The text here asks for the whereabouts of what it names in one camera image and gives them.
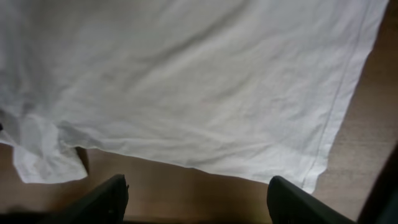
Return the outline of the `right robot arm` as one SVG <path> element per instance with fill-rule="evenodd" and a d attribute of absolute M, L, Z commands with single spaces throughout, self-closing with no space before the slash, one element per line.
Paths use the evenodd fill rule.
<path fill-rule="evenodd" d="M 115 175 L 66 209 L 42 223 L 122 223 L 128 203 L 125 177 Z M 345 224 L 350 220 L 296 187 L 275 176 L 267 190 L 267 206 L 273 223 Z M 385 163 L 360 213 L 357 223 L 397 223 L 397 150 Z"/>

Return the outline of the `white t-shirt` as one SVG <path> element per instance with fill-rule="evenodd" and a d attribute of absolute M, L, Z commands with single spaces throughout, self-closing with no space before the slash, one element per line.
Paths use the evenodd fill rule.
<path fill-rule="evenodd" d="M 76 148 L 312 193 L 386 1 L 2 1 L 1 142 L 25 183 Z"/>

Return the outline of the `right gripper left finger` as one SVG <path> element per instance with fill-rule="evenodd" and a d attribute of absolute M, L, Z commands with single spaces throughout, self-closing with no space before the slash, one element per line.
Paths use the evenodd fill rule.
<path fill-rule="evenodd" d="M 125 176 L 116 174 L 67 208 L 40 224 L 121 224 L 129 200 Z"/>

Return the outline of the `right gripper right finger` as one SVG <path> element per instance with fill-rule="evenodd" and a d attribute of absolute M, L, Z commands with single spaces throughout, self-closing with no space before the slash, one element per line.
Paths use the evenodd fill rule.
<path fill-rule="evenodd" d="M 273 224 L 354 224 L 281 176 L 269 182 L 267 207 Z"/>

